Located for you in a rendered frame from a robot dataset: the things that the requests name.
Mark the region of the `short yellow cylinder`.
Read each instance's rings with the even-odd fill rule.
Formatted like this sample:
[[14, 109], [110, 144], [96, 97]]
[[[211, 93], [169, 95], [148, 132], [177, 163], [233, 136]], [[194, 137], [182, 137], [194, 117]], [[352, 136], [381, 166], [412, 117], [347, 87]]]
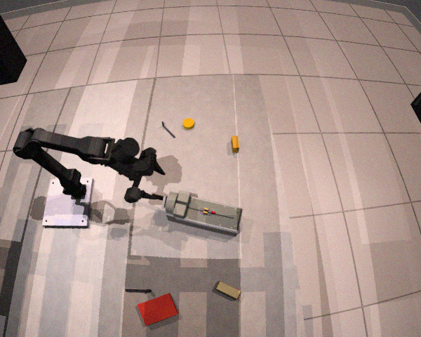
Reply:
[[190, 130], [194, 127], [194, 121], [190, 118], [187, 118], [183, 121], [183, 126], [186, 130]]

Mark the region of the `red flat rectangular block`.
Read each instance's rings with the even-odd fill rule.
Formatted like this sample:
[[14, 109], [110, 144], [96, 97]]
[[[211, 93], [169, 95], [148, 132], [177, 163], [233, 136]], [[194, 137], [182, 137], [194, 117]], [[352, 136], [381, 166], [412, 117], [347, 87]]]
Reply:
[[179, 314], [170, 293], [138, 305], [145, 326]]

